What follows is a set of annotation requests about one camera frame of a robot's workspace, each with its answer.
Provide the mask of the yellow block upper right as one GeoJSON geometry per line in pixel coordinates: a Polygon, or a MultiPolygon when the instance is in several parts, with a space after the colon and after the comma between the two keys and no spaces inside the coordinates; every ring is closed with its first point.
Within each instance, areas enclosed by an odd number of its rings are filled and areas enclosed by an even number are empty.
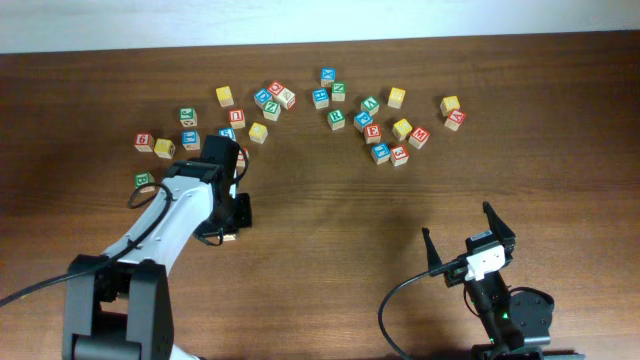
{"type": "Polygon", "coordinates": [[[390,89],[387,105],[395,109],[400,109],[404,102],[405,95],[405,89],[392,87],[390,89]]]}

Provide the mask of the red C block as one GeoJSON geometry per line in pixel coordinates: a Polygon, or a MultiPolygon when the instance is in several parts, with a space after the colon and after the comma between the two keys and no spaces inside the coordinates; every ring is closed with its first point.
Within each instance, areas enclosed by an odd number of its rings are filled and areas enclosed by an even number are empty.
{"type": "Polygon", "coordinates": [[[268,87],[267,91],[273,96],[277,97],[284,90],[284,86],[278,81],[273,81],[268,87]]]}

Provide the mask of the blue I block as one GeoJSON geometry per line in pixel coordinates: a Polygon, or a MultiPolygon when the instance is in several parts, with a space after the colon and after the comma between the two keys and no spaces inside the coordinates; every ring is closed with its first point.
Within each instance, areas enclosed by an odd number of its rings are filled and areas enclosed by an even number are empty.
{"type": "Polygon", "coordinates": [[[187,151],[195,151],[201,148],[200,136],[196,130],[183,131],[181,140],[183,147],[187,151]]]}

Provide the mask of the yellow block far right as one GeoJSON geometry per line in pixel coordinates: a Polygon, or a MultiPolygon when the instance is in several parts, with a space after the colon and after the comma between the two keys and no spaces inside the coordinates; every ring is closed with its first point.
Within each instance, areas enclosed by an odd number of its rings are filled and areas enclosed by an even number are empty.
{"type": "Polygon", "coordinates": [[[460,102],[457,96],[446,96],[440,103],[440,111],[444,117],[448,117],[454,110],[460,109],[460,102]]]}

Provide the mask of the blue H block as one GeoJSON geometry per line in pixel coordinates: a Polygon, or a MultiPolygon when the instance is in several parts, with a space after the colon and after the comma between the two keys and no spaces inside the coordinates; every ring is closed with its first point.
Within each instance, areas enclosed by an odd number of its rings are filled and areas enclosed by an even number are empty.
{"type": "Polygon", "coordinates": [[[329,96],[326,88],[318,88],[312,91],[314,107],[317,110],[327,108],[329,106],[329,96]]]}

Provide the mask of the tilted red-edged block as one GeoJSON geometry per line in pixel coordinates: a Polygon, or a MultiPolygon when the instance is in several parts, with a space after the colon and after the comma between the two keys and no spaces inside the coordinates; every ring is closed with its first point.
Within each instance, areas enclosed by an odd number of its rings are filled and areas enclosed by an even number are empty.
{"type": "Polygon", "coordinates": [[[275,100],[286,110],[290,110],[296,102],[295,94],[288,88],[283,88],[276,96],[275,100]]]}

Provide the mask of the yellow block centre left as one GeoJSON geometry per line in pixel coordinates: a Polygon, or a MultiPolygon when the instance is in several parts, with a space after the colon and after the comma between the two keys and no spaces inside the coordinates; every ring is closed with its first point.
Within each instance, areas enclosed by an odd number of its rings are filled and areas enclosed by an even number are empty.
{"type": "Polygon", "coordinates": [[[259,144],[263,144],[268,137],[268,129],[265,125],[254,122],[249,130],[250,140],[259,144]]]}

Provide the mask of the blue P block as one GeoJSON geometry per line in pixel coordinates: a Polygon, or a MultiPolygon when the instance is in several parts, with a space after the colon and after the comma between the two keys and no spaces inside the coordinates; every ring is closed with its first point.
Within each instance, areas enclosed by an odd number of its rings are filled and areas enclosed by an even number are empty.
{"type": "Polygon", "coordinates": [[[362,133],[364,128],[373,122],[373,117],[366,111],[360,111],[354,116],[353,124],[362,133]]]}

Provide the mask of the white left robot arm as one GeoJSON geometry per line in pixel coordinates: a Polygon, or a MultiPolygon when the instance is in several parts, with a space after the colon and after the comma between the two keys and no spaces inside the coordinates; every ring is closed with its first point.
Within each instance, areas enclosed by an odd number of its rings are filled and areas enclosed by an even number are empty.
{"type": "Polygon", "coordinates": [[[252,224],[240,193],[242,147],[209,135],[201,154],[177,161],[140,218],[99,256],[79,255],[66,285],[65,359],[188,359],[174,342],[168,276],[190,238],[220,246],[252,224]]]}

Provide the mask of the green b block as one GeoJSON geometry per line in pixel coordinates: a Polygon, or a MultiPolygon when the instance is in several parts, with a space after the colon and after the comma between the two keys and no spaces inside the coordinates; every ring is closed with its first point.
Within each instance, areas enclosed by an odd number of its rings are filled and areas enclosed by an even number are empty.
{"type": "Polygon", "coordinates": [[[150,193],[155,191],[154,177],[150,172],[141,172],[134,175],[135,190],[138,193],[150,193]]]}
{"type": "Polygon", "coordinates": [[[223,237],[224,242],[235,241],[237,239],[237,234],[225,234],[223,237]]]}

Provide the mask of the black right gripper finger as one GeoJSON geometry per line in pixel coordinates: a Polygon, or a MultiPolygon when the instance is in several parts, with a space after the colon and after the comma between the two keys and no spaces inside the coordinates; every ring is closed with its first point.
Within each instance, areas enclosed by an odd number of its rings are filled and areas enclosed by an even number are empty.
{"type": "Polygon", "coordinates": [[[442,261],[431,239],[430,230],[426,227],[421,229],[427,255],[428,274],[437,276],[441,273],[442,261]]]}
{"type": "Polygon", "coordinates": [[[488,201],[483,202],[483,212],[487,216],[489,229],[496,236],[502,245],[514,245],[516,242],[515,233],[496,214],[488,201]]]}

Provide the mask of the yellow block near M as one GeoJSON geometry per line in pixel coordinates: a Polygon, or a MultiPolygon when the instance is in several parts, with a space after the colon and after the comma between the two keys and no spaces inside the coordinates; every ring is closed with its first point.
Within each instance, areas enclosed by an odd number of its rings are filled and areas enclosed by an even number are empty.
{"type": "Polygon", "coordinates": [[[392,133],[398,141],[405,140],[412,131],[413,127],[406,118],[395,122],[392,127],[392,133]]]}

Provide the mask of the red E block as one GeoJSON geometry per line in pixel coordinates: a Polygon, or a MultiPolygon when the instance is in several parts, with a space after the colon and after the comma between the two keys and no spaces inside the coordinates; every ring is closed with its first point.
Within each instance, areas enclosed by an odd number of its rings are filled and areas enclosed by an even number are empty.
{"type": "Polygon", "coordinates": [[[381,141],[381,127],[379,124],[371,123],[363,128],[363,135],[366,144],[375,144],[381,141]]]}

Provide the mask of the green V block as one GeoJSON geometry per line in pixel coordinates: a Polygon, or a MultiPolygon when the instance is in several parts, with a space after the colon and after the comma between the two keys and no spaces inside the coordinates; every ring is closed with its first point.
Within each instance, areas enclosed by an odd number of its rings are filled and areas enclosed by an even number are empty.
{"type": "Polygon", "coordinates": [[[366,97],[361,102],[361,110],[368,113],[370,116],[374,116],[379,111],[379,107],[379,101],[373,96],[366,97]]]}

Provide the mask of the red M block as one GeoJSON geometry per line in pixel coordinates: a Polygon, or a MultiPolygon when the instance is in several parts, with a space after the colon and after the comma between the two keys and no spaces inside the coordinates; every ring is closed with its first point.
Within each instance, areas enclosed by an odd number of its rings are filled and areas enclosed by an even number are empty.
{"type": "Polygon", "coordinates": [[[416,126],[409,136],[409,144],[421,149],[430,137],[430,132],[421,126],[416,126]]]}

